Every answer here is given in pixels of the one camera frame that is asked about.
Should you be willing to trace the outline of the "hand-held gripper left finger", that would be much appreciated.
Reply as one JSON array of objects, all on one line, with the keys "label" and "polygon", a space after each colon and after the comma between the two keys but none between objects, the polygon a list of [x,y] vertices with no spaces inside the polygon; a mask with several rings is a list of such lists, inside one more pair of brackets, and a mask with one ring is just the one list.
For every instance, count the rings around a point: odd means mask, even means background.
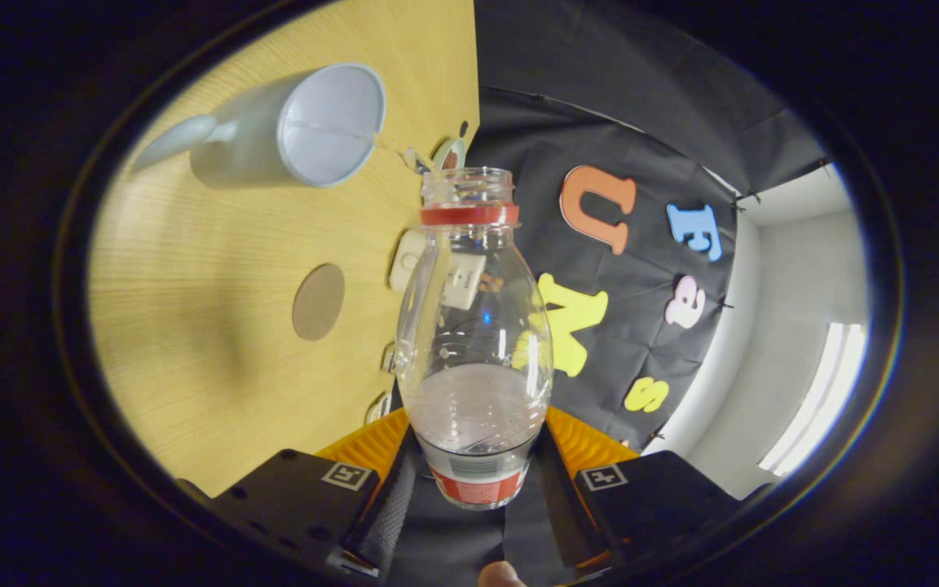
[{"label": "hand-held gripper left finger", "polygon": [[291,448],[209,502],[265,549],[335,580],[387,579],[420,456],[395,410],[310,454]]}]

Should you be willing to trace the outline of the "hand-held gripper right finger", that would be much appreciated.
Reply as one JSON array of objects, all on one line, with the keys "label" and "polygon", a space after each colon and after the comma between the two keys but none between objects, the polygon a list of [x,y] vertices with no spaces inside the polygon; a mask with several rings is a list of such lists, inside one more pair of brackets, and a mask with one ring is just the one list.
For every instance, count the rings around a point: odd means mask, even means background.
[{"label": "hand-held gripper right finger", "polygon": [[574,572],[674,553],[769,491],[732,497],[673,451],[640,456],[557,408],[534,446],[562,563]]}]

